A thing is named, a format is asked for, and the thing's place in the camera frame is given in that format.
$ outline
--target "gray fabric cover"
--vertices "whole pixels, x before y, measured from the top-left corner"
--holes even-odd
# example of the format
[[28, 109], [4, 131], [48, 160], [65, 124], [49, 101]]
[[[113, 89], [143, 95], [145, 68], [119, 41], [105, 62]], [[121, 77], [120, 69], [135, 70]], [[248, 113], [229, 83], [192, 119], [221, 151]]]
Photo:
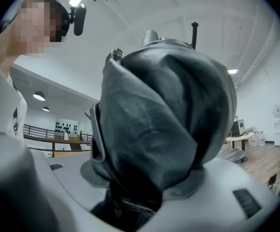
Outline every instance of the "gray fabric cover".
[[110, 60], [94, 109], [94, 171], [130, 194], [151, 197], [218, 154], [236, 93], [222, 64], [165, 39], [127, 55], [122, 65]]

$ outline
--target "wooden floor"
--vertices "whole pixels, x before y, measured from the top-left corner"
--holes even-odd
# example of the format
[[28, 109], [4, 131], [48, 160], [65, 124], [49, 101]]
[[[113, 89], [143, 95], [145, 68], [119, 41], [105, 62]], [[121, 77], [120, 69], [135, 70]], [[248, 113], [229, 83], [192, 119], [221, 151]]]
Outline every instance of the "wooden floor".
[[[245, 143], [247, 162], [239, 165], [252, 177], [267, 186], [271, 176], [277, 174], [276, 183], [280, 182], [280, 147], [273, 143], [265, 146], [251, 147]], [[231, 148], [230, 143], [224, 144], [222, 149]], [[241, 141], [235, 142], [235, 148], [241, 149]]]

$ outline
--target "water bottle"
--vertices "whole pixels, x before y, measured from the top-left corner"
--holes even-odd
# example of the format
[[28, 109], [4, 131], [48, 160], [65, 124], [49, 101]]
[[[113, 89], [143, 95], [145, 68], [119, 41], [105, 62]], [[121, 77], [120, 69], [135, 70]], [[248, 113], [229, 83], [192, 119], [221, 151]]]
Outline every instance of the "water bottle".
[[260, 145], [260, 132], [257, 132], [256, 137], [257, 137], [257, 140], [256, 140], [257, 144], [256, 145], [259, 146]]
[[265, 134], [263, 131], [259, 134], [259, 146], [265, 146]]
[[248, 145], [249, 145], [250, 147], [252, 147], [252, 137], [250, 137], [250, 138], [248, 139]]
[[251, 146], [252, 147], [256, 147], [257, 146], [257, 137], [256, 137], [257, 133], [255, 132], [255, 134], [251, 137]]

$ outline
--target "person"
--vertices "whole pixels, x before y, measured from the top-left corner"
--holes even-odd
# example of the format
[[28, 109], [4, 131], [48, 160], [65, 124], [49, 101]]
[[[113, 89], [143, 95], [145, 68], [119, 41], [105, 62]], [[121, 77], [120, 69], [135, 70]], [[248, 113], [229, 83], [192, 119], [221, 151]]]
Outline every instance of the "person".
[[61, 42], [69, 29], [69, 14], [60, 0], [24, 0], [12, 20], [0, 23], [0, 74], [20, 96], [6, 133], [24, 142], [27, 103], [16, 89], [10, 69], [20, 55], [41, 53], [51, 42]]

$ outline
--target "white wall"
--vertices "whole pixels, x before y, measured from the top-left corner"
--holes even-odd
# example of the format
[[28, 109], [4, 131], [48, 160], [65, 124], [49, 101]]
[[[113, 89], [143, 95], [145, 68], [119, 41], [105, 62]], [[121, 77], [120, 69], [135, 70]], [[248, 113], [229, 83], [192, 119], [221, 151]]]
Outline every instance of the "white wall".
[[78, 126], [77, 126], [78, 133], [80, 133], [81, 131], [83, 132], [83, 128], [84, 128], [84, 123], [78, 122]]
[[274, 104], [280, 106], [280, 24], [274, 42], [264, 59], [236, 90], [237, 112], [245, 127], [264, 131], [274, 140]]
[[80, 145], [82, 150], [90, 150], [89, 145]]
[[48, 130], [55, 130], [57, 116], [45, 111], [28, 107], [25, 124]]
[[92, 135], [92, 127], [91, 127], [91, 122], [89, 123], [83, 123], [84, 126], [83, 126], [83, 133], [84, 134], [89, 134], [89, 135]]
[[52, 144], [24, 138], [25, 145], [36, 149], [52, 149]]

